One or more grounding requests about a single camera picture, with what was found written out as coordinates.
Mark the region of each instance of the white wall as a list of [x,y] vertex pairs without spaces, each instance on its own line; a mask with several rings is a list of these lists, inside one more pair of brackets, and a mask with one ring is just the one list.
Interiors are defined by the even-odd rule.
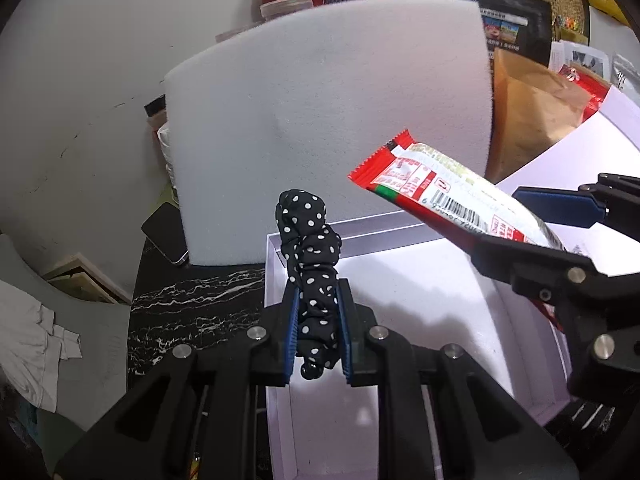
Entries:
[[589,8],[589,45],[613,58],[620,54],[633,66],[640,67],[640,41],[629,27],[593,7]]
[[255,0],[23,0],[0,36],[0,230],[36,270],[81,252],[133,290],[166,182],[143,105]]

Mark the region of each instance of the white cloth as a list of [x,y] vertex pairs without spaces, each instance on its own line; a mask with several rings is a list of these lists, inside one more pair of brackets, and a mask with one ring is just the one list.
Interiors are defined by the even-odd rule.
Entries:
[[0,281],[0,366],[37,408],[55,412],[60,359],[80,358],[78,334],[53,323],[54,313]]

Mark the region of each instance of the white cardboard box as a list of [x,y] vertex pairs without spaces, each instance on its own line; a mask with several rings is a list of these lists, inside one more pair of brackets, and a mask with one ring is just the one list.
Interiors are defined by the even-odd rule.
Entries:
[[[577,189],[599,172],[640,176],[640,110],[612,91],[601,112],[510,176],[500,187]],[[569,401],[564,338],[525,298],[480,276],[468,256],[405,212],[332,224],[343,240],[337,270],[354,300],[411,343],[457,342],[540,424]],[[565,245],[586,249],[603,272],[640,270],[640,244],[603,226],[554,226]],[[265,305],[282,298],[280,237],[267,240]],[[618,248],[624,247],[624,253]],[[271,461],[277,480],[373,480],[378,460],[375,388],[350,388],[340,365],[319,380],[300,376],[268,388]]]

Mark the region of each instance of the polka dot scrunchie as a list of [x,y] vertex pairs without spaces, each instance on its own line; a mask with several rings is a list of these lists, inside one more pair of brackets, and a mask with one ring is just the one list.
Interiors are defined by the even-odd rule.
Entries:
[[300,370],[305,379],[320,377],[340,358],[334,265],[342,241],[325,223],[325,215],[321,198],[297,189],[281,193],[276,206],[289,281],[300,289],[296,355],[305,360]]

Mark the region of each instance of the red wrapper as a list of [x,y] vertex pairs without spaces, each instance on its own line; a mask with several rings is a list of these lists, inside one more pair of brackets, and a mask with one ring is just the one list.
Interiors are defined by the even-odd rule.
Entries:
[[[409,131],[378,149],[349,178],[471,253],[481,234],[563,250],[547,225],[520,202]],[[533,301],[559,328],[553,307]]]
[[591,95],[591,99],[582,114],[582,122],[600,110],[602,102],[609,92],[610,84],[604,80],[600,81],[595,74],[591,76],[588,70],[579,70],[567,65],[563,65],[558,73],[565,76],[569,81],[576,83]]

